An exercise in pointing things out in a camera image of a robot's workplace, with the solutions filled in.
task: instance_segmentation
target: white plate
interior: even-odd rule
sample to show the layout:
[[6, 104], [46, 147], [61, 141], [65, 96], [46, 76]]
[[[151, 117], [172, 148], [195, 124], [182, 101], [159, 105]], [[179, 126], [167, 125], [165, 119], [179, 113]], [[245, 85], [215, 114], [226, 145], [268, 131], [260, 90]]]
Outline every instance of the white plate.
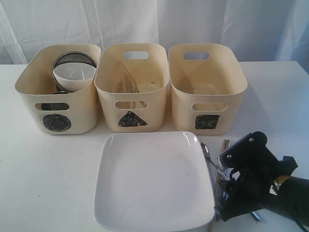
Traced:
[[95, 219], [113, 231], [171, 232], [214, 216], [211, 180], [190, 132], [120, 133], [103, 149]]

